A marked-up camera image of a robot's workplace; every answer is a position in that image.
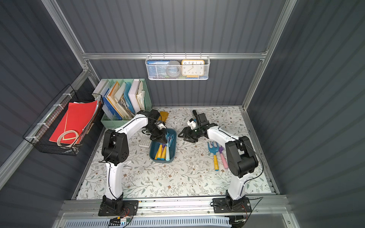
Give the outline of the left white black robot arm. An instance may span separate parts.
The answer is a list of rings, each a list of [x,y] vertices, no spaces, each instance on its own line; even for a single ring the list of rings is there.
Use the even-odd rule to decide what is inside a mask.
[[[139,111],[129,122],[115,130],[105,131],[102,156],[106,163],[107,182],[105,198],[118,200],[123,197],[122,171],[129,156],[128,140],[139,130],[145,129],[150,140],[162,144],[167,143],[166,126],[159,120],[159,111]]]

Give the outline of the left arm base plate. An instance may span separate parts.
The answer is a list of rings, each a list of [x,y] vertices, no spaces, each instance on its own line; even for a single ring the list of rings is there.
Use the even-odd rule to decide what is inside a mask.
[[[122,200],[122,199],[103,199],[98,216],[134,216],[138,209],[139,201],[137,200]]]

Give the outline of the white book in organizer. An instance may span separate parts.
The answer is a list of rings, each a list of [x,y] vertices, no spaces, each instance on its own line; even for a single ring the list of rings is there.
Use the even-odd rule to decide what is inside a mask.
[[[128,92],[128,96],[129,96],[130,102],[133,106],[133,109],[135,111],[135,114],[137,114],[141,110],[140,105],[137,100],[139,84],[140,84],[140,80],[134,79],[134,81],[131,84],[130,90]]]

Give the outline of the yellow alarm clock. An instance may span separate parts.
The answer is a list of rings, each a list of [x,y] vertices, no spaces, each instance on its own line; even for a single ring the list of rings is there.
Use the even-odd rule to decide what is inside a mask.
[[[181,62],[182,75],[187,78],[198,78],[204,76],[205,61],[185,59]]]

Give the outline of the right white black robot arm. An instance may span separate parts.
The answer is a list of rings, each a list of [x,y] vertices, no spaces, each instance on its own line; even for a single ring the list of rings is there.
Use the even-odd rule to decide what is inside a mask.
[[[232,173],[232,180],[226,191],[226,205],[233,207],[241,205],[244,201],[249,202],[244,193],[245,184],[251,180],[250,174],[259,165],[250,139],[246,136],[229,134],[216,123],[209,123],[204,113],[198,114],[193,110],[193,115],[194,119],[188,121],[188,126],[178,134],[178,137],[186,142],[196,143],[204,136],[222,146],[226,151],[226,163]]]

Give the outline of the blue book in basket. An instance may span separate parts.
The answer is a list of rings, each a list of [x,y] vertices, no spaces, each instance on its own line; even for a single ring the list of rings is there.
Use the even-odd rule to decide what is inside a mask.
[[[166,66],[169,60],[147,60],[146,69],[150,80],[162,79],[166,76]]]

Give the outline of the white calculator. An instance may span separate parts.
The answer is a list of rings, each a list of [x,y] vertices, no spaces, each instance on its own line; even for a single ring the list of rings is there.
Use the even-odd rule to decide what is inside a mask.
[[[143,148],[149,148],[151,145],[150,135],[142,135],[139,141],[139,146]]]

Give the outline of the mint green file organizer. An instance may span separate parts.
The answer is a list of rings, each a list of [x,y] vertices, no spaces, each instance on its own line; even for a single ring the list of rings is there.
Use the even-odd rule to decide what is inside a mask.
[[[141,110],[151,111],[152,101],[147,82],[139,79],[137,100]],[[93,96],[103,102],[101,123],[105,128],[118,128],[135,116],[128,92],[134,79],[103,79],[99,82]]]

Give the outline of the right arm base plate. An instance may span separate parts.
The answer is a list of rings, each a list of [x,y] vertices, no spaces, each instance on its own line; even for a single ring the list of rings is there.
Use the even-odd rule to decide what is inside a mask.
[[[248,213],[252,212],[251,202],[247,197],[242,197],[238,200],[226,198],[213,198],[210,203],[215,213]]]

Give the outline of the red folder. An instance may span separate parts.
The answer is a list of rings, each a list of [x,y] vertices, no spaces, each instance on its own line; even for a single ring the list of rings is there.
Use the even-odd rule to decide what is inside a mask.
[[[98,109],[98,101],[89,103],[69,103],[62,120],[49,138],[50,142],[59,145],[78,143],[86,126]]]

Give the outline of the teal plastic storage box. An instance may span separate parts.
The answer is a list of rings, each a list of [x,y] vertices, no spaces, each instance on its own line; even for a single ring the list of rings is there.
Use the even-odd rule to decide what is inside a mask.
[[[169,151],[167,151],[167,149],[164,149],[166,144],[161,144],[155,141],[151,142],[149,157],[154,162],[170,163],[175,158],[177,133],[174,129],[167,129],[167,133],[169,134],[169,137],[172,138],[172,142],[169,143]]]

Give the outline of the grey tape roll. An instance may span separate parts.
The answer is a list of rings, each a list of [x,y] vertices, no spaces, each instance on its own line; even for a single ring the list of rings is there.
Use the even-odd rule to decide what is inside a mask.
[[[167,64],[167,67],[165,68],[166,69],[166,75],[169,77],[169,78],[178,78],[181,74],[181,67],[180,67],[180,63],[176,60],[172,60],[172,61],[169,61],[168,64]]]

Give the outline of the light blue rake pale handle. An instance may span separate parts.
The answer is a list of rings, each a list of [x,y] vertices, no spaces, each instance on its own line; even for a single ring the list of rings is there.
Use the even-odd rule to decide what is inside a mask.
[[[166,135],[166,139],[167,139],[167,144],[166,144],[166,147],[165,147],[166,148],[165,160],[166,161],[170,161],[170,159],[171,159],[171,156],[170,156],[170,147],[171,147],[171,145],[172,145],[172,143],[174,141],[174,135],[168,133]]]

